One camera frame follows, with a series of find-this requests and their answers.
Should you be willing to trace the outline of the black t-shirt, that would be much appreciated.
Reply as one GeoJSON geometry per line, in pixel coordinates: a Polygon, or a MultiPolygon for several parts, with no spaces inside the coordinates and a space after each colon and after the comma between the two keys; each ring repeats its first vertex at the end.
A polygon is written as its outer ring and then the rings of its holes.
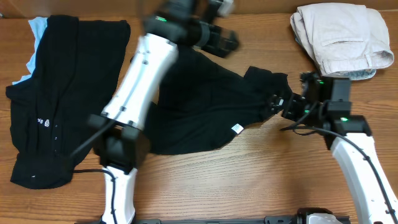
{"type": "Polygon", "coordinates": [[[286,74],[249,67],[240,76],[190,47],[179,47],[159,86],[159,100],[147,114],[150,151],[178,155],[221,148],[246,126],[277,114],[271,106],[275,96],[292,96],[286,74]]]}

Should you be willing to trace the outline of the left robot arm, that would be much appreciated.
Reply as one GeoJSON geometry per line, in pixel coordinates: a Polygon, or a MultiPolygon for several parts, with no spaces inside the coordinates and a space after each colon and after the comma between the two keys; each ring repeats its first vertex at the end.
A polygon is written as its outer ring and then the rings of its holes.
{"type": "Polygon", "coordinates": [[[137,140],[150,103],[177,61],[180,45],[221,58],[238,48],[236,33],[213,23],[230,14],[233,7],[231,0],[165,1],[143,19],[144,34],[124,79],[101,114],[88,120],[94,132],[88,143],[99,157],[106,185],[100,223],[133,223],[134,186],[142,152],[137,140]]]}

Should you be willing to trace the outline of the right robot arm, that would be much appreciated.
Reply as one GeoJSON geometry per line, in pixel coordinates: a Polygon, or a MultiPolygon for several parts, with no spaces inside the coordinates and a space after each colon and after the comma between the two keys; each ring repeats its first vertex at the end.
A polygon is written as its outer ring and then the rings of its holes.
{"type": "Polygon", "coordinates": [[[271,108],[292,121],[283,131],[319,134],[343,172],[359,223],[397,223],[397,197],[376,153],[371,128],[363,115],[352,114],[349,78],[301,73],[302,94],[282,92],[271,108]]]}

